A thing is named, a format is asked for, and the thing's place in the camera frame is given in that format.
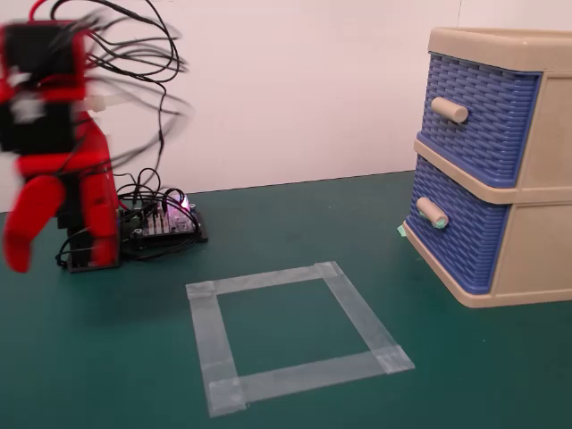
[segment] black wire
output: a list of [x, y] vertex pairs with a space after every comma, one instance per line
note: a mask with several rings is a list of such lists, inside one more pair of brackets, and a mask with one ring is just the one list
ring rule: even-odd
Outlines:
[[[77, 0], [58, 0], [54, 6], [51, 9], [50, 15], [52, 17], [53, 20], [55, 20], [55, 13], [56, 11], [65, 3], [69, 3], [70, 1], [77, 1]], [[164, 105], [164, 101], [167, 98], [167, 90], [164, 87], [164, 83], [169, 82], [171, 80], [173, 80], [178, 74], [179, 72], [185, 72], [186, 69], [184, 68], [184, 60], [181, 60], [180, 56], [179, 56], [179, 52], [177, 50], [177, 47], [174, 43], [174, 40], [176, 38], [178, 38], [177, 36], [175, 36], [175, 38], [171, 35], [167, 25], [164, 23], [163, 18], [161, 17], [160, 13], [157, 11], [157, 9], [153, 6], [153, 4], [149, 1], [149, 0], [145, 0], [146, 3], [149, 5], [149, 7], [153, 10], [156, 18], [158, 19], [157, 21], [154, 21], [153, 19], [149, 19], [147, 17], [143, 17], [141, 15], [138, 15], [137, 13], [119, 6], [118, 4], [113, 4], [111, 2], [108, 2], [106, 0], [82, 0], [82, 1], [88, 1], [91, 3], [95, 3], [95, 4], [101, 4], [103, 6], [109, 7], [111, 9], [113, 9], [114, 11], [123, 14], [124, 16], [116, 19], [114, 21], [108, 22], [107, 24], [103, 24], [103, 25], [99, 25], [99, 26], [93, 26], [92, 30], [94, 31], [93, 34], [91, 34], [91, 38], [94, 40], [94, 42], [101, 47], [104, 51], [105, 51], [105, 56], [100, 57], [100, 56], [96, 56], [93, 53], [88, 54], [88, 58], [89, 61], [91, 61], [92, 65], [98, 66], [100, 68], [103, 68], [105, 70], [108, 70], [110, 72], [116, 73], [116, 74], [120, 74], [122, 76], [128, 76], [133, 78], [134, 80], [139, 80], [139, 81], [143, 81], [146, 83], [152, 83], [157, 85], [161, 90], [161, 99], [159, 101], [159, 106], [157, 108], [157, 120], [158, 120], [158, 128], [159, 131], [157, 133], [157, 137], [158, 137], [158, 143], [159, 143], [159, 150], [157, 153], [157, 159], [156, 159], [156, 165], [155, 165], [155, 169], [158, 168], [160, 161], [161, 161], [161, 157], [164, 151], [164, 137], [166, 135], [166, 133], [164, 132], [164, 125], [163, 125], [163, 117], [162, 117], [162, 113], [164, 112], [163, 109], [163, 105]], [[106, 40], [105, 38], [103, 38], [103, 36], [101, 34], [98, 34], [98, 31], [101, 32], [105, 32], [108, 29], [112, 28], [113, 25], [116, 25], [122, 21], [127, 21], [127, 20], [134, 20], [134, 21], [138, 21], [138, 22], [142, 22], [142, 23], [146, 23], [149, 25], [152, 25], [156, 28], [158, 28], [159, 30], [161, 30], [165, 37], [164, 38], [147, 38], [147, 39], [159, 39], [159, 40], [163, 40], [168, 42], [169, 44], [169, 50], [165, 51], [164, 49], [158, 47], [158, 46], [151, 46], [147, 43], [143, 43], [143, 40], [145, 41], [149, 41], [146, 39], [133, 39], [131, 41], [124, 41], [124, 42], [119, 42], [117, 43], [111, 43], [108, 40]], [[131, 49], [131, 51], [128, 51], [128, 54], [126, 53], [118, 53], [118, 49], [109, 49], [107, 48], [105, 45], [109, 45], [109, 46], [119, 46], [119, 49], [121, 50], [122, 48], [126, 48], [126, 47], [133, 47], [133, 46], [145, 46], [146, 49], [142, 50], [141, 48], [139, 49]], [[150, 62], [148, 60], [143, 59], [143, 57], [147, 57], [148, 55], [153, 55], [155, 57], [161, 57], [164, 58], [165, 60], [167, 60], [166, 64], [157, 64], [157, 63], [153, 63]], [[138, 63], [147, 63], [148, 65], [154, 65], [156, 67], [158, 67], [156, 70], [154, 71], [150, 71], [150, 72], [146, 72], [146, 73], [139, 73], [139, 72], [134, 72], [134, 71], [129, 71], [129, 70], [125, 70], [122, 69], [121, 67], [118, 67], [116, 65], [112, 64], [112, 61], [117, 60], [117, 59], [123, 59], [123, 60], [127, 60], [127, 61], [134, 61], [134, 62], [138, 62]], [[159, 74], [163, 71], [169, 70], [172, 72], [172, 74], [164, 79], [153, 79], [150, 76]], [[136, 149], [131, 150], [130, 152], [127, 152], [125, 154], [121, 154], [119, 157], [116, 157], [114, 159], [114, 161], [118, 161], [121, 160], [119, 165], [116, 164], [112, 164], [113, 160], [110, 160], [109, 163], [105, 162], [105, 163], [100, 163], [98, 165], [92, 165], [90, 167], [86, 167], [85, 171], [88, 171], [88, 173], [98, 173], [100, 172], [97, 168], [98, 167], [104, 167], [106, 168], [107, 166], [111, 167], [111, 168], [117, 168], [123, 164], [126, 164], [127, 162], [129, 162], [130, 160], [132, 160], [134, 157], [141, 155], [143, 152], [145, 152], [146, 150], [150, 149], [156, 142], [152, 141], [149, 144], [146, 144], [142, 147], [138, 147]]]
[[[55, 14], [56, 11], [66, 3], [70, 1], [77, 1], [77, 0], [58, 0], [52, 10], [50, 15], [53, 20], [56, 20]], [[161, 156], [164, 151], [165, 145], [165, 137], [167, 134], [174, 128], [175, 123], [177, 122], [178, 118], [182, 116], [182, 113], [179, 111], [167, 110], [164, 109], [165, 100], [175, 100], [179, 103], [188, 105], [183, 100], [177, 97], [170, 96], [167, 93], [167, 89], [164, 86], [165, 83], [173, 80], [180, 72], [186, 72], [186, 62], [180, 58], [179, 52], [177, 47], [174, 43], [175, 40], [180, 38], [180, 35], [172, 35], [171, 31], [169, 30], [168, 26], [164, 23], [161, 15], [157, 11], [157, 9], [152, 5], [149, 0], [145, 0], [149, 7], [153, 10], [155, 14], [155, 18], [150, 19], [147, 17], [143, 17], [138, 15], [137, 13], [119, 6], [118, 4], [111, 3], [106, 0], [83, 0], [89, 1], [95, 4], [101, 4], [105, 7], [108, 7], [123, 16], [117, 18], [113, 21], [104, 22], [101, 16], [96, 15], [94, 13], [88, 14], [83, 17], [81, 20], [70, 24], [68, 31], [64, 32], [62, 35], [62, 40], [56, 40], [54, 46], [54, 52], [50, 52], [48, 59], [52, 59], [55, 55], [55, 52], [58, 52], [57, 49], [63, 45], [63, 42], [69, 44], [69, 40], [75, 36], [77, 31], [89, 29], [90, 33], [88, 34], [92, 40], [93, 45], [91, 49], [87, 52], [87, 62], [89, 68], [101, 68], [107, 70], [109, 72], [118, 74], [120, 76], [126, 76], [127, 78], [132, 79], [129, 80], [118, 80], [108, 77], [88, 77], [88, 80], [96, 80], [100, 81], [106, 85], [119, 88], [123, 93], [127, 93], [124, 89], [122, 89], [121, 85], [127, 84], [131, 86], [135, 86], [138, 88], [144, 88], [147, 91], [154, 92], [160, 95], [160, 100], [158, 106], [151, 105], [146, 101], [140, 99], [139, 97], [135, 97], [132, 94], [129, 94], [130, 98], [137, 101], [139, 104], [151, 107], [156, 110], [157, 112], [157, 121], [158, 121], [158, 132], [156, 136], [154, 136], [151, 140], [148, 141], [147, 144], [144, 144], [140, 147], [136, 147], [130, 151], [124, 152], [119, 154], [118, 156], [114, 156], [113, 158], [104, 160], [97, 164], [92, 164], [87, 167], [83, 167], [74, 171], [67, 171], [63, 172], [64, 167], [67, 165], [68, 160], [65, 161], [61, 171], [58, 171], [57, 174], [63, 173], [82, 173], [82, 174], [100, 174], [102, 172], [107, 171], [108, 169], [116, 169], [131, 161], [136, 156], [141, 155], [143, 152], [149, 150], [152, 146], [156, 143], [159, 143], [159, 149], [157, 153], [156, 165], [155, 168], [147, 168], [143, 169], [138, 178], [135, 180], [135, 177], [130, 173], [125, 174], [116, 174], [117, 176], [125, 176], [129, 175], [132, 183], [128, 185], [124, 185], [117, 190], [118, 197], [121, 200], [131, 201], [133, 208], [128, 210], [123, 214], [120, 218], [121, 223], [128, 222], [135, 216], [144, 214], [147, 210], [157, 207], [157, 204], [163, 204], [165, 206], [171, 206], [182, 212], [185, 216], [187, 216], [193, 223], [195, 227], [195, 233], [187, 240], [183, 241], [182, 243], [167, 248], [159, 253], [155, 253], [153, 255], [144, 255], [144, 256], [137, 256], [137, 255], [130, 255], [123, 252], [123, 254], [127, 257], [134, 257], [137, 260], [150, 260], [161, 257], [163, 255], [168, 255], [174, 252], [178, 252], [189, 246], [192, 246], [197, 242], [197, 237], [200, 234], [200, 226], [196, 217], [188, 210], [185, 210], [181, 207], [181, 202], [184, 201], [185, 195], [180, 189], [168, 189], [166, 192], [161, 192], [161, 178], [157, 172], [157, 168], [161, 161]], [[157, 29], [159, 29], [163, 34], [164, 37], [148, 37], [148, 38], [135, 38], [133, 40], [123, 40], [123, 41], [110, 41], [104, 37], [106, 31], [112, 28], [114, 25], [117, 25], [121, 22], [134, 20], [137, 22], [145, 23], [151, 25]], [[150, 42], [166, 42], [168, 44], [168, 49], [164, 49], [163, 47], [154, 45]], [[103, 53], [101, 55], [96, 55], [96, 51], [101, 49]], [[123, 60], [128, 63], [141, 63], [145, 64], [146, 66], [153, 67], [153, 69], [145, 72], [135, 72], [129, 69], [122, 68], [118, 65], [117, 60]], [[37, 73], [37, 75], [41, 76], [43, 71]], [[146, 84], [152, 84], [157, 86], [159, 90], [153, 90], [147, 86]], [[163, 121], [163, 114], [169, 114], [172, 118], [164, 123]], [[81, 146], [81, 140], [76, 145], [75, 150], [79, 149]], [[149, 177], [143, 181], [143, 174], [144, 172], [151, 172]], [[158, 179], [158, 186], [157, 189], [151, 189], [147, 186], [147, 184], [156, 176]], [[122, 194], [121, 191], [123, 189], [128, 189], [132, 187], [132, 191], [128, 193]], [[180, 201], [172, 198], [169, 194], [173, 192], [178, 192]], [[62, 245], [60, 252], [56, 255], [56, 260], [59, 265], [64, 266], [65, 262], [62, 260], [62, 255], [71, 254], [73, 252], [80, 252], [86, 251], [89, 249], [74, 249], [69, 251], [64, 251], [65, 247], [71, 242], [72, 238], [88, 231], [88, 229], [84, 229], [81, 231], [72, 234]]]
[[83, 230], [79, 230], [75, 233], [73, 233], [72, 235], [70, 235], [62, 244], [62, 246], [60, 247], [60, 251], [58, 252], [57, 255], [55, 255], [55, 261], [58, 264], [58, 266], [61, 267], [66, 267], [67, 266], [67, 260], [63, 261], [62, 260], [62, 256], [63, 255], [67, 255], [73, 252], [80, 252], [80, 251], [85, 251], [85, 250], [91, 250], [91, 249], [76, 249], [76, 250], [70, 250], [67, 252], [64, 252], [63, 250], [65, 249], [65, 247], [70, 243], [70, 241], [72, 241], [73, 238], [77, 237], [80, 234], [83, 234], [84, 232], [87, 232], [88, 228], [84, 228]]

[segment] cable bundle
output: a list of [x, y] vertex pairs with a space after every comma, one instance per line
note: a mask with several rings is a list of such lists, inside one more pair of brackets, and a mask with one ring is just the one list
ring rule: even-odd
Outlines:
[[[51, 19], [54, 21], [59, 20], [60, 18], [57, 16], [58, 11], [62, 6], [71, 1], [79, 0], [57, 0], [50, 10]], [[175, 45], [175, 41], [178, 40], [181, 36], [176, 31], [176, 29], [165, 24], [163, 18], [150, 0], [145, 0], [145, 2], [151, 8], [154, 14], [153, 18], [141, 16], [125, 7], [106, 0], [80, 1], [91, 2], [104, 6], [105, 8], [103, 10], [97, 9], [94, 12], [88, 13], [85, 16], [73, 21], [70, 25], [65, 27], [66, 32], [64, 34], [72, 37], [77, 32], [83, 31], [86, 32], [86, 34], [93, 40], [93, 45], [88, 50], [87, 54], [86, 67], [89, 71], [103, 69], [107, 72], [130, 78], [130, 80], [121, 80], [109, 75], [89, 75], [87, 77], [88, 81], [106, 84], [114, 90], [121, 91], [121, 93], [131, 101], [143, 105], [146, 108], [156, 109], [158, 132], [151, 140], [148, 141], [148, 143], [139, 147], [135, 147], [132, 150], [122, 153], [118, 156], [114, 156], [104, 163], [91, 165], [90, 167], [76, 171], [65, 171], [64, 168], [62, 168], [58, 174], [89, 174], [91, 172], [101, 172], [102, 168], [105, 169], [108, 167], [116, 169], [127, 164], [136, 156], [141, 155], [151, 147], [154, 147], [156, 144], [158, 144], [159, 149], [155, 168], [143, 169], [139, 173], [137, 180], [135, 180], [134, 176], [130, 173], [115, 174], [116, 176], [129, 175], [132, 180], [132, 183], [122, 186], [117, 191], [120, 204], [124, 209], [122, 216], [120, 217], [120, 222], [129, 222], [131, 219], [142, 216], [147, 210], [152, 209], [154, 206], [156, 207], [157, 204], [163, 204], [164, 206], [174, 207], [185, 216], [187, 216], [195, 226], [195, 234], [189, 239], [184, 240], [182, 243], [164, 249], [155, 254], [137, 255], [123, 251], [122, 255], [126, 258], [147, 261], [189, 248], [190, 246], [194, 245], [195, 242], [197, 242], [197, 237], [200, 234], [200, 225], [198, 224], [195, 216], [190, 211], [181, 206], [181, 201], [184, 198], [184, 193], [180, 189], [162, 189], [161, 180], [157, 172], [157, 168], [161, 160], [161, 155], [164, 151], [165, 137], [173, 129], [176, 121], [184, 117], [184, 114], [181, 110], [165, 109], [164, 102], [168, 99], [176, 103], [181, 109], [189, 107], [189, 105], [180, 98], [170, 96], [167, 93], [167, 89], [164, 85], [175, 79], [179, 73], [187, 71], [186, 62], [179, 56], [177, 46]], [[29, 13], [29, 19], [31, 21], [34, 21], [36, 10], [45, 2], [46, 0], [38, 0], [32, 6], [32, 9]], [[121, 16], [109, 21], [105, 18], [105, 10], [112, 10]], [[109, 32], [110, 29], [116, 28], [122, 23], [129, 21], [146, 24], [151, 30], [156, 32], [156, 34], [149, 35], [148, 37], [144, 38], [134, 38], [131, 40], [119, 41], [109, 40], [107, 38], [106, 33]], [[55, 44], [53, 46], [53, 51], [49, 53], [47, 59], [50, 60], [54, 55], [57, 55], [57, 50], [58, 45]], [[148, 70], [135, 71], [126, 65], [131, 63], [138, 66], [139, 68], [144, 66]], [[40, 71], [32, 84], [40, 82], [41, 78], [42, 76]], [[157, 106], [153, 106], [142, 98], [136, 97], [130, 93], [129, 90], [125, 89], [125, 87], [141, 88], [147, 92], [157, 94], [160, 96], [160, 101]], [[168, 115], [170, 118], [166, 123], [164, 123], [164, 115]], [[78, 140], [74, 152], [77, 151], [80, 146], [81, 139]], [[142, 178], [144, 172], [151, 172], [146, 180], [143, 180]], [[156, 177], [159, 181], [156, 189], [151, 189], [148, 187], [148, 183], [153, 179], [153, 177]], [[129, 189], [129, 191], [122, 193], [122, 190], [124, 189]], [[179, 198], [177, 199], [172, 197], [173, 193], [178, 194]], [[91, 250], [90, 248], [83, 248], [64, 251], [65, 247], [74, 237], [86, 232], [88, 232], [88, 230], [84, 229], [77, 231], [68, 237], [68, 239], [62, 245], [60, 252], [56, 255], [56, 260], [59, 265], [66, 266], [66, 262], [62, 260], [63, 255], [76, 251], [80, 252]], [[123, 243], [129, 242], [129, 240], [129, 237], [124, 238]]]

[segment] plastic drawer unit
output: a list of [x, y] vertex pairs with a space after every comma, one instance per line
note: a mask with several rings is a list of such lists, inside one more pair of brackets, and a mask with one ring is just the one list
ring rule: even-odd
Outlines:
[[409, 241], [468, 307], [572, 299], [572, 32], [431, 32]]

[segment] tape square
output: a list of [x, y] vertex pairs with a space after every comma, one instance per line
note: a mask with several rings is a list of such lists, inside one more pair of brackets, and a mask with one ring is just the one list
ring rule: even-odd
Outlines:
[[[217, 295], [324, 280], [370, 351], [238, 376]], [[335, 262], [187, 285], [208, 412], [246, 409], [249, 402], [415, 368]]]

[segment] red robot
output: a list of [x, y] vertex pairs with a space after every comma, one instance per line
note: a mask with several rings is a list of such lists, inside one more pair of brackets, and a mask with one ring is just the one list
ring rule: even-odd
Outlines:
[[4, 226], [3, 250], [17, 272], [50, 218], [66, 229], [67, 268], [119, 261], [118, 200], [105, 135], [85, 111], [84, 30], [33, 21], [0, 29], [0, 146], [19, 156], [24, 180]]

